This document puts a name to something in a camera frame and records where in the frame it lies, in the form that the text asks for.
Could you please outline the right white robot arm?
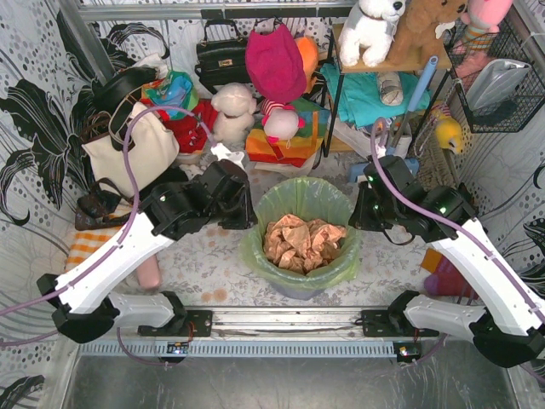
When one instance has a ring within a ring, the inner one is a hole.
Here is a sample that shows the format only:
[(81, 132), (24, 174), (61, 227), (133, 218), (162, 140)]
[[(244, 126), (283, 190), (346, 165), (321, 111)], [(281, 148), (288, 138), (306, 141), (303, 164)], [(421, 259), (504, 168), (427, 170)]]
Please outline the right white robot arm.
[(461, 194), (451, 187), (425, 191), (397, 156), (368, 164), (364, 177), (349, 225), (371, 232), (403, 227), (446, 256), (482, 302), (462, 306), (405, 291), (387, 309), (393, 331), (443, 332), (504, 368), (543, 359), (544, 301), (489, 241)]

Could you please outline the green plastic trash bag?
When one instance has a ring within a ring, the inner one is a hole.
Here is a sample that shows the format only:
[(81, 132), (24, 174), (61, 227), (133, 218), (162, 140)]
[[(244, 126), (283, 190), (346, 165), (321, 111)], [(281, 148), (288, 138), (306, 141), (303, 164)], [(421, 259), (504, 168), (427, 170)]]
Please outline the green plastic trash bag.
[(258, 223), (239, 255), (282, 295), (309, 300), (359, 273), (362, 238), (348, 226), (352, 211), (349, 197), (328, 181), (282, 181), (255, 207)]

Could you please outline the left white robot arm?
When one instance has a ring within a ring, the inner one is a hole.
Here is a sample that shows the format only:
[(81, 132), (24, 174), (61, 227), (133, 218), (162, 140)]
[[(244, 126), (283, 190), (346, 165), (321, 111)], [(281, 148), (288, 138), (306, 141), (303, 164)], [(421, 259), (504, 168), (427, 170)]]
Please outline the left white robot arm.
[(256, 222), (244, 167), (221, 159), (190, 181), (157, 185), (102, 247), (65, 274), (43, 275), (37, 286), (55, 308), (58, 332), (76, 343), (117, 328), (135, 328), (144, 337), (186, 336), (194, 328), (173, 291), (124, 295), (115, 287), (145, 260), (209, 223), (245, 230)]

